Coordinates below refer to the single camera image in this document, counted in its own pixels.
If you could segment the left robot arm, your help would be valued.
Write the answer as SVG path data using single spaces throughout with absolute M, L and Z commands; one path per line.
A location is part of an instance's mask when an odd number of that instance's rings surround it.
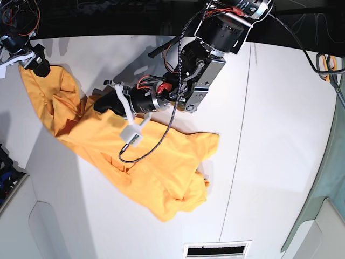
M 180 36 L 149 53 L 150 58 L 166 55 L 177 45 L 179 64 L 165 62 L 162 76 L 143 76 L 135 85 L 123 85 L 121 93 L 131 114 L 164 111 L 177 105 L 181 112 L 193 113 L 224 67 L 224 55 L 236 54 L 255 23 L 272 9 L 273 1 L 207 1 L 205 8 L 193 16 L 198 26 L 195 39 L 185 46 Z

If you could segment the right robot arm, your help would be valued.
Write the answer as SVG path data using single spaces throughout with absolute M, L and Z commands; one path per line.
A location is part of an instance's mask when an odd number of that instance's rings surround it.
M 50 73 L 45 48 L 41 44 L 31 44 L 31 38 L 37 35 L 40 25 L 39 3 L 1 1 L 1 78 L 5 78 L 6 68 L 15 63 L 39 77 Z

